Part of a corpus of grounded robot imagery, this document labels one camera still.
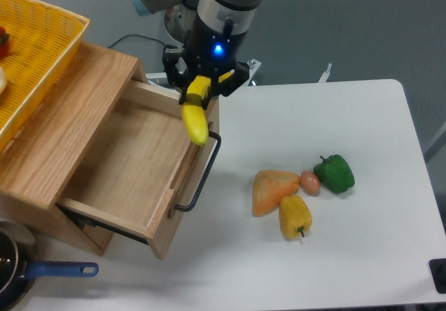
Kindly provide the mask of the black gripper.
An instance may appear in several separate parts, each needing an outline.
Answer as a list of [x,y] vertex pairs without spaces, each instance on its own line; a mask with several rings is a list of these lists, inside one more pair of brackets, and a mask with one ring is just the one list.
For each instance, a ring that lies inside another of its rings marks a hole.
[[[249,66],[237,61],[238,49],[247,34],[234,34],[233,29],[231,20],[224,23],[222,31],[215,31],[202,20],[195,20],[184,50],[173,45],[164,46],[164,72],[168,83],[180,94],[179,104],[185,102],[189,83],[197,75],[211,76],[203,97],[204,110],[213,98],[230,96],[249,79]],[[182,73],[177,68],[181,59],[187,66]]]

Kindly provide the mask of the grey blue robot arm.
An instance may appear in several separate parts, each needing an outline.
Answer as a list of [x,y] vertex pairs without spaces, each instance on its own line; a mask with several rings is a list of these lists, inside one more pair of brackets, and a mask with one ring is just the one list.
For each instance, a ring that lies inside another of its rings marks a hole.
[[184,104],[197,77],[210,81],[199,105],[230,96],[249,79],[249,66],[237,59],[261,0],[135,0],[136,9],[164,13],[164,27],[177,42],[163,49],[168,82]]

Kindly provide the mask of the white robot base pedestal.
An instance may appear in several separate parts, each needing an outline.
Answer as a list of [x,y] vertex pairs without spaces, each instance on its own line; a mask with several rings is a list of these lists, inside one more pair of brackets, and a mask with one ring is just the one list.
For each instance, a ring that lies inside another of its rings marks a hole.
[[166,10],[164,26],[171,36],[174,50],[182,50],[187,45],[194,26],[196,10],[188,8],[185,4],[178,4]]

